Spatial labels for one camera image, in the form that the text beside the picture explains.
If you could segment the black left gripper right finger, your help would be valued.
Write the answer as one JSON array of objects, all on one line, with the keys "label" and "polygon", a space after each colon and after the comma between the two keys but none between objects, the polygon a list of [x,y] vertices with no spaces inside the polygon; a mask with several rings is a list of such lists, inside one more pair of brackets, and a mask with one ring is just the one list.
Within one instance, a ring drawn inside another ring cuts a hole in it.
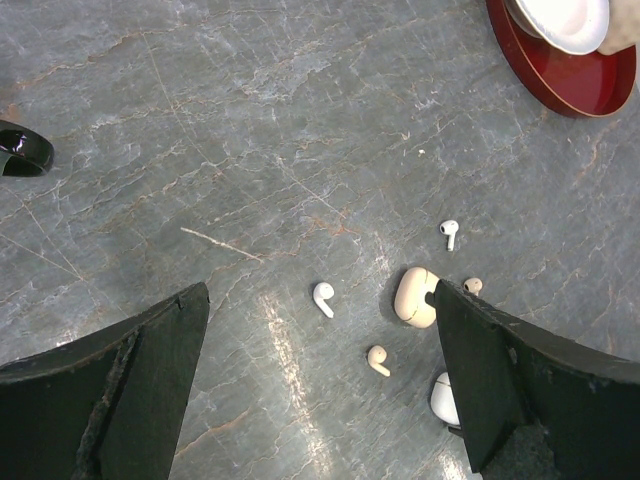
[{"label": "black left gripper right finger", "polygon": [[473,472],[638,478],[638,363],[553,334],[446,280],[435,306]]}]

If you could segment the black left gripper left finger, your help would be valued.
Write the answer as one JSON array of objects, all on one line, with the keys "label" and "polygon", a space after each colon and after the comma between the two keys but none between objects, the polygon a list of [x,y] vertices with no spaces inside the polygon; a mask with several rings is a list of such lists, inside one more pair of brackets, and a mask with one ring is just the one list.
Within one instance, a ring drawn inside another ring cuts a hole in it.
[{"label": "black left gripper left finger", "polygon": [[208,289],[196,283],[2,365],[2,478],[168,478],[208,317]]}]

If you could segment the white earbud charging case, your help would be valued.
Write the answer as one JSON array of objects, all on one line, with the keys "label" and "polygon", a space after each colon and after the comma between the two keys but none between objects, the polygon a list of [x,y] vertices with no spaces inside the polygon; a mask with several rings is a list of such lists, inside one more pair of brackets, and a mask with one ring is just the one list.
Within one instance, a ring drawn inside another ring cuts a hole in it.
[{"label": "white earbud charging case", "polygon": [[449,374],[440,374],[431,393],[430,405],[433,413],[449,426],[459,427],[458,417],[453,390],[449,379]]}]

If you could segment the white earbud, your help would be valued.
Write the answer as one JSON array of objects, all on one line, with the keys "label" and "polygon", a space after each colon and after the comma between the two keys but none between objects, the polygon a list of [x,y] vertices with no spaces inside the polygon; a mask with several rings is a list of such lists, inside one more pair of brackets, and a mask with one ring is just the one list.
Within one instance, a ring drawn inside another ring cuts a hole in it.
[{"label": "white earbud", "polygon": [[334,295],[334,288],[327,282],[318,283],[313,290],[313,301],[322,313],[330,319],[334,317],[334,311],[327,304],[327,301]]},{"label": "white earbud", "polygon": [[440,232],[447,237],[447,250],[453,251],[455,239],[459,231],[459,223],[456,220],[445,220],[440,224]]}]

